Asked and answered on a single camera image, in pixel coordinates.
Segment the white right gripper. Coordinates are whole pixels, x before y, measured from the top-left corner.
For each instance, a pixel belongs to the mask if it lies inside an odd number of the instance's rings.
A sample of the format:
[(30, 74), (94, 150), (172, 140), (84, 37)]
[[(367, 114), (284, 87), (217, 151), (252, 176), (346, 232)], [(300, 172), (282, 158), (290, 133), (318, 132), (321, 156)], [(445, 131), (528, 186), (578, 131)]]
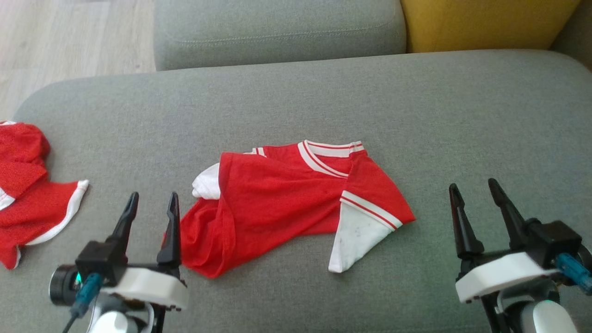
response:
[[(488, 179), (488, 187), (495, 205), (502, 213), (509, 235), (510, 249), (532, 250), (530, 228), (540, 225), (541, 221), (535, 217), (524, 219), (497, 179)], [(462, 276), (455, 283), (457, 297), (461, 303), (538, 278), (560, 278), (558, 269), (542, 268), (525, 252), (507, 254), (472, 268), (469, 258), (482, 255), (484, 245), (474, 234), (465, 212), (465, 201), (455, 183), (450, 185), (449, 194), (456, 254), (461, 259)]]

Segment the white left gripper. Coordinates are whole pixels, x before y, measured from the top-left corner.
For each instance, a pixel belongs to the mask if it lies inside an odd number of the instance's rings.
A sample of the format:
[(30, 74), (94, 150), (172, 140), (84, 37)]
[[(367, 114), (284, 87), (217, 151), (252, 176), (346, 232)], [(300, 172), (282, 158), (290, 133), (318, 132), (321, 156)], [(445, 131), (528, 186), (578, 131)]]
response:
[[(139, 193), (133, 192), (107, 243), (127, 248), (131, 226), (139, 204)], [(180, 207), (179, 197), (172, 192), (166, 215), (168, 224), (161, 249), (157, 254), (157, 265), (165, 270), (146, 267), (127, 267), (115, 286), (104, 286), (99, 294), (115, 296), (131, 301), (148, 302), (168, 309), (186, 309), (190, 294), (180, 276)]]

